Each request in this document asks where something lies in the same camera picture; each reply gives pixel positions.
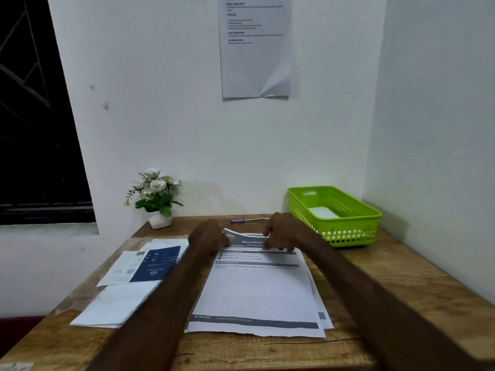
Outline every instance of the red floor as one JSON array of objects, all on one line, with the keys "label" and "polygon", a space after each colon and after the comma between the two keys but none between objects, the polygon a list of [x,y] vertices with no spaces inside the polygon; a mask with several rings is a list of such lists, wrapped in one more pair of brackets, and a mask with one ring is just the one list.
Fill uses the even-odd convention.
[{"label": "red floor", "polygon": [[44,317],[0,318],[0,358],[27,335]]}]

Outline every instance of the person's left hand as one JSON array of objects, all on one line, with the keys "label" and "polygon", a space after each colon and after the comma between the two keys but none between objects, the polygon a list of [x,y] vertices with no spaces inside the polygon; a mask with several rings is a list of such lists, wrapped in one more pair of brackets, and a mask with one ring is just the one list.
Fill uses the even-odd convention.
[{"label": "person's left hand", "polygon": [[189,234],[188,240],[189,247],[206,255],[229,245],[229,239],[212,218],[198,224]]}]

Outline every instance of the white wall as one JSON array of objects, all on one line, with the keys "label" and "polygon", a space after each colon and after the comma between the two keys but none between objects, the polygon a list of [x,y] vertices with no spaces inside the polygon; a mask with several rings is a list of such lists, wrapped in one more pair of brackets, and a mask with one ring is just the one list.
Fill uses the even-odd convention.
[{"label": "white wall", "polygon": [[122,204],[148,166],[183,180],[179,215],[273,212],[291,186],[361,195],[386,0],[294,0],[292,95],[232,101],[217,0],[49,4],[100,236],[82,253],[0,232],[1,277],[26,271],[2,285],[0,316],[49,311],[144,222]]},{"label": "white wall", "polygon": [[495,302],[495,0],[388,0],[364,188],[384,223]]}]

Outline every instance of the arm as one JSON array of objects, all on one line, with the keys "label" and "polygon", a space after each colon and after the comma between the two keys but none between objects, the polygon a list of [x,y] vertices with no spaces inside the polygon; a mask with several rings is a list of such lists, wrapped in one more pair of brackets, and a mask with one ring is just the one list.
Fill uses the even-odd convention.
[{"label": "arm", "polygon": [[390,370],[475,371],[483,367],[321,236],[290,214],[275,213],[265,248],[304,251],[332,285],[376,357]]},{"label": "arm", "polygon": [[198,225],[181,261],[108,339],[87,370],[169,369],[200,269],[212,251],[228,245],[216,221]]}]

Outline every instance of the potted plant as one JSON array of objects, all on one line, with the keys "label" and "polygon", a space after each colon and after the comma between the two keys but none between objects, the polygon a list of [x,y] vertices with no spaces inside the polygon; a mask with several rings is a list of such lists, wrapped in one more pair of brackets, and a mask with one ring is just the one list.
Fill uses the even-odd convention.
[{"label": "potted plant", "polygon": [[127,193],[125,206],[130,205],[133,195],[139,193],[136,208],[144,208],[148,215],[148,222],[153,229],[169,226],[172,222],[172,203],[182,206],[173,200],[174,189],[180,181],[174,181],[169,175],[160,175],[160,168],[149,168],[139,173],[140,181],[132,183],[132,190]]}]

